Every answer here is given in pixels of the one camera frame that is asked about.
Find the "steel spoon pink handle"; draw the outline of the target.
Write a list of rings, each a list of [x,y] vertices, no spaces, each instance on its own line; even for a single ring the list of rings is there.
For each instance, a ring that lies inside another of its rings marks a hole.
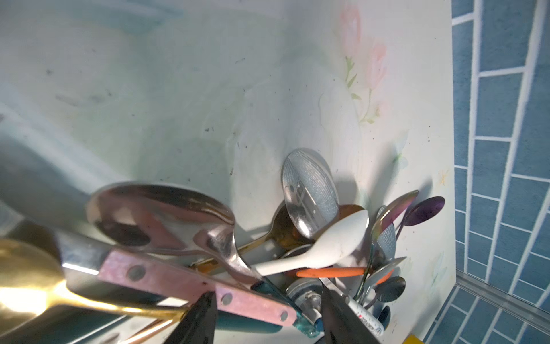
[[[213,291],[222,311],[293,326],[290,306],[239,285],[221,263],[209,274],[190,268],[213,258],[196,245],[195,234],[236,225],[232,210],[216,199],[171,185],[116,183],[90,197],[86,214],[116,243],[101,264],[100,280],[187,301]]]

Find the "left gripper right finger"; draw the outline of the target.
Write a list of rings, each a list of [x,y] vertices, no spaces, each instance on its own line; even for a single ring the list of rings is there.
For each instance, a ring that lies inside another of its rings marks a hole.
[[[320,343],[379,343],[344,300],[325,286],[321,314],[325,334]]]

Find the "steel spoon green marbled handle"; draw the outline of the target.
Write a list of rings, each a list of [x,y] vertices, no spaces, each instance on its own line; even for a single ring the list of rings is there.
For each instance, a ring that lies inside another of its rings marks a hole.
[[[313,322],[302,313],[294,301],[246,264],[237,249],[233,226],[219,225],[212,229],[201,229],[194,235],[193,241],[221,263],[239,285],[290,306],[296,312],[296,320],[292,325],[300,332],[309,338],[315,338],[320,334]]]

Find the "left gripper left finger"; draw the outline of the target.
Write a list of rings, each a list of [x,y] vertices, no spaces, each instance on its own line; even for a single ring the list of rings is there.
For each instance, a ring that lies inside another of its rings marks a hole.
[[[218,310],[215,292],[205,292],[164,344],[213,343]]]

